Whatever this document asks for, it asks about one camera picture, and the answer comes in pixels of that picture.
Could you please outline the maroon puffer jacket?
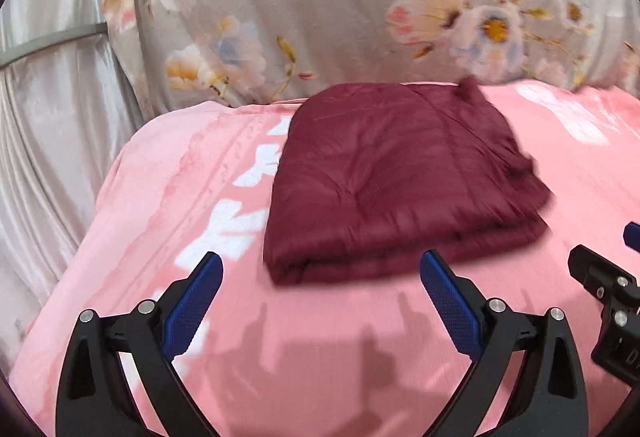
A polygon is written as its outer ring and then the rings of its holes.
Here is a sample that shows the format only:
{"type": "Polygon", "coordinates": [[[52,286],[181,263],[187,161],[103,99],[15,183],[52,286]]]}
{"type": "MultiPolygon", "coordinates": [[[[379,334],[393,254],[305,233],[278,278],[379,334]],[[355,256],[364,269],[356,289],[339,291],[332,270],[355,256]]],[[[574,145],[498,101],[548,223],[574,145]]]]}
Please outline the maroon puffer jacket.
{"type": "Polygon", "coordinates": [[[292,117],[264,263],[284,287],[471,261],[536,242],[550,197],[475,80],[336,85],[292,117]]]}

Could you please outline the pink butterfly blanket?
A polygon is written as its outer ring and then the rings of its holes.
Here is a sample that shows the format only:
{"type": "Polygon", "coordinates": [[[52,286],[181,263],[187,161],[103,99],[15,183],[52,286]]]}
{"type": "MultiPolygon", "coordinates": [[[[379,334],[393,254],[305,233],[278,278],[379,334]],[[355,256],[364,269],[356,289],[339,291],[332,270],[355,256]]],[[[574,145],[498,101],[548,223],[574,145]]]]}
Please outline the pink butterfly blanket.
{"type": "MultiPolygon", "coordinates": [[[[554,198],[547,235],[513,254],[457,267],[487,296],[524,313],[564,310],[582,359],[589,427],[627,396],[590,353],[600,305],[567,271],[590,247],[629,272],[623,241],[639,217],[639,102],[623,90],[572,95],[537,82],[492,86],[554,198]]],[[[158,298],[207,251],[224,283],[174,365],[226,436],[419,436],[468,358],[446,333],[417,275],[343,287],[273,287],[262,266],[271,184],[295,106],[170,112],[132,137],[111,167],[96,218],[32,324],[10,383],[41,429],[54,431],[64,353],[78,315],[119,315],[158,298]]]]}

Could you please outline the silver satin curtain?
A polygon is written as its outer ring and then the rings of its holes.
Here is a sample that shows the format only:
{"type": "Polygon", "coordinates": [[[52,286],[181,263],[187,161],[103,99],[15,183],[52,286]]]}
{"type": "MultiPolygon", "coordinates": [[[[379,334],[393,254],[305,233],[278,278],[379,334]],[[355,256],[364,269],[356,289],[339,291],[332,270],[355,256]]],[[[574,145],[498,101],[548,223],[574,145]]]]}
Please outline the silver satin curtain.
{"type": "Polygon", "coordinates": [[[1,369],[85,237],[96,196],[141,126],[102,0],[1,7],[1,369]]]}

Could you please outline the grey floral bed sheet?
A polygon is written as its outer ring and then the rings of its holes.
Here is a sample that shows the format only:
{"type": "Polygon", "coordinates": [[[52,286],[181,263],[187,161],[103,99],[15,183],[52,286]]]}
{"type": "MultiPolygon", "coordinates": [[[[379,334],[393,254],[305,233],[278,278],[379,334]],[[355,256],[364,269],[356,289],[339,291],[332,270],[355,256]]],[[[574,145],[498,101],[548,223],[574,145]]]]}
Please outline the grey floral bed sheet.
{"type": "Polygon", "coordinates": [[[639,90],[639,0],[103,0],[145,119],[349,82],[639,90]]]}

